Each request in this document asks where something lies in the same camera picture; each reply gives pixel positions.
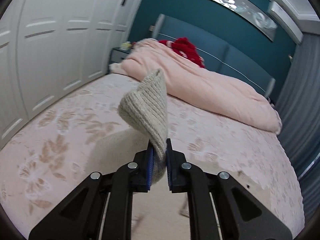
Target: floral pattern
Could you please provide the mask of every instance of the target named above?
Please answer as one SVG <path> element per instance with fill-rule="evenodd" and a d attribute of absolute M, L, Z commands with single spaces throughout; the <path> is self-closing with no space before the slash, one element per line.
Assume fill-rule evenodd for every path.
<path fill-rule="evenodd" d="M 117 106 L 137 85 L 118 74 L 95 80 L 36 116 L 2 149 L 0 202 L 26 238 L 88 176 L 85 168 L 96 143 L 129 128 Z M 168 121 L 174 150 L 206 172 L 230 172 L 294 237 L 300 232 L 304 213 L 299 183 L 275 134 L 170 96 Z"/>

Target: air conditioner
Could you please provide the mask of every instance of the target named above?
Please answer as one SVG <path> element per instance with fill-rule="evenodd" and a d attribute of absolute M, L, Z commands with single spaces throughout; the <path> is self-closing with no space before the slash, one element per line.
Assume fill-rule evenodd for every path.
<path fill-rule="evenodd" d="M 268 13 L 282 26 L 282 28 L 284 28 L 296 44 L 300 44 L 302 42 L 303 34 L 299 27 L 279 4 L 274 1 L 271 2 L 269 4 Z"/>

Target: wardrobe door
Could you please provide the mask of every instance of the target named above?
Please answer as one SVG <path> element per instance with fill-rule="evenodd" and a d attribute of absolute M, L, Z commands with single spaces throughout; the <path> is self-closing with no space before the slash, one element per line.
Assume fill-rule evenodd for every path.
<path fill-rule="evenodd" d="M 16 72 L 16 35 L 24 0 L 12 0 L 0 20 L 0 149 L 28 122 Z"/>
<path fill-rule="evenodd" d="M 119 47 L 121 43 L 126 41 L 140 2 L 141 0 L 120 1 L 116 13 L 115 31 L 111 40 L 112 47 Z"/>
<path fill-rule="evenodd" d="M 110 38 L 114 30 L 116 8 L 120 0 L 97 0 L 92 28 L 89 30 L 84 64 L 85 82 L 106 73 L 112 46 Z"/>
<path fill-rule="evenodd" d="M 59 27 L 64 0 L 26 0 L 21 14 L 17 59 L 29 118 L 58 99 Z"/>
<path fill-rule="evenodd" d="M 106 36 L 104 31 L 96 30 L 95 37 L 90 30 L 98 28 L 92 22 L 98 0 L 66 0 L 61 39 L 59 41 L 59 96 L 62 97 L 85 83 L 83 70 L 87 64 L 95 64 L 95 55 L 86 60 L 85 50 L 90 40 L 98 39 L 93 51 L 99 55 L 99 41 Z"/>

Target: pink comforter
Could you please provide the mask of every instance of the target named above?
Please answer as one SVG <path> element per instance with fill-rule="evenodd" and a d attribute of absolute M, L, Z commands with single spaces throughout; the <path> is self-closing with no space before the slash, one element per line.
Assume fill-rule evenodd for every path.
<path fill-rule="evenodd" d="M 156 40 L 138 42 L 134 51 L 122 63 L 112 66 L 111 71 L 141 81 L 148 72 L 158 68 L 164 71 L 168 94 L 261 130 L 280 132 L 278 113 L 253 87 L 239 79 L 199 68 Z"/>

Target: red clothing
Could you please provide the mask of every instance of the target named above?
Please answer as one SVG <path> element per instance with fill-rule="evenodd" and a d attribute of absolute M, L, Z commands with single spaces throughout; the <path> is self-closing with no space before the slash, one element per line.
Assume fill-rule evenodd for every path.
<path fill-rule="evenodd" d="M 188 38 L 179 38 L 175 42 L 162 40 L 161 44 L 171 48 L 175 53 L 187 58 L 188 60 L 196 63 L 199 67 L 204 68 L 204 60 L 196 52 L 196 47 L 188 41 Z"/>

